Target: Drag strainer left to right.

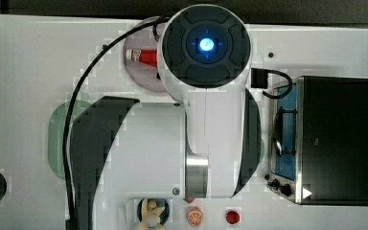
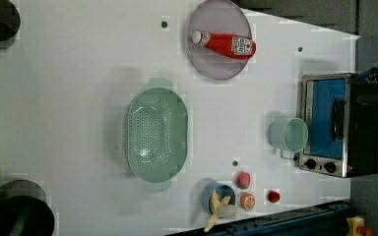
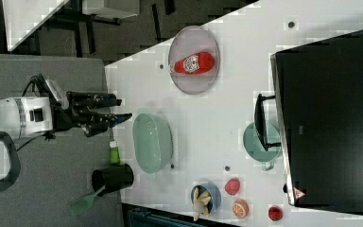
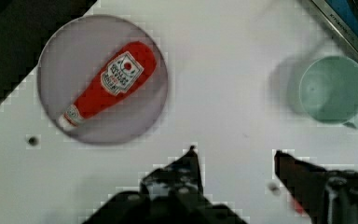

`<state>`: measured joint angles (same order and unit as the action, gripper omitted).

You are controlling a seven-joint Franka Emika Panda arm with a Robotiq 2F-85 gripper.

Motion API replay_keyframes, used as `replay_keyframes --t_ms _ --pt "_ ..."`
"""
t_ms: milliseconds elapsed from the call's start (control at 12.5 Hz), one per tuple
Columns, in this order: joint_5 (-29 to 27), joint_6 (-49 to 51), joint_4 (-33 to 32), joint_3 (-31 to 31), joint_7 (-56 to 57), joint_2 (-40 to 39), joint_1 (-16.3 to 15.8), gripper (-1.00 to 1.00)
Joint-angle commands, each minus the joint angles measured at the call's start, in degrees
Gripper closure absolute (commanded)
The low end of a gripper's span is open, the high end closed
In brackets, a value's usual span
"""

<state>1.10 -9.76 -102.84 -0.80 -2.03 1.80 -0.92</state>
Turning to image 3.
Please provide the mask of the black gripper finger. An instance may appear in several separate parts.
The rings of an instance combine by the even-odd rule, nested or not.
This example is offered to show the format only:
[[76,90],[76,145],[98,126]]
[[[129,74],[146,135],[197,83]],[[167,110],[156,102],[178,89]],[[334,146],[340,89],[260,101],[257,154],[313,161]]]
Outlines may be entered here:
[[113,128],[132,117],[131,113],[97,113],[88,122],[89,132],[104,132],[108,128]]
[[75,106],[100,109],[106,107],[120,106],[121,99],[114,94],[104,93],[75,93]]

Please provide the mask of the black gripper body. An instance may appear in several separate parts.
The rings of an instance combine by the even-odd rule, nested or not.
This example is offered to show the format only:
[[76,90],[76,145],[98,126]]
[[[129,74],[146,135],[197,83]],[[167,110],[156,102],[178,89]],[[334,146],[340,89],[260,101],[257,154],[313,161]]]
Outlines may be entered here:
[[52,132],[69,131],[72,128],[81,128],[89,136],[93,114],[89,104],[93,101],[93,95],[82,92],[67,92],[65,94],[67,107],[59,102],[53,106],[53,130]]

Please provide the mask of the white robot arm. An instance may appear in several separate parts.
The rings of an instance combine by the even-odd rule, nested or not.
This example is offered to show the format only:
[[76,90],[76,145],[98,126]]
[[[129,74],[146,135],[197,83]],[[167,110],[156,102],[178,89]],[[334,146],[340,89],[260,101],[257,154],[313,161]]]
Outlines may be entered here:
[[66,104],[54,96],[9,97],[0,99],[0,131],[12,139],[43,136],[53,139],[57,132],[80,128],[88,137],[98,135],[131,118],[129,113],[99,113],[118,106],[114,94],[68,92]]

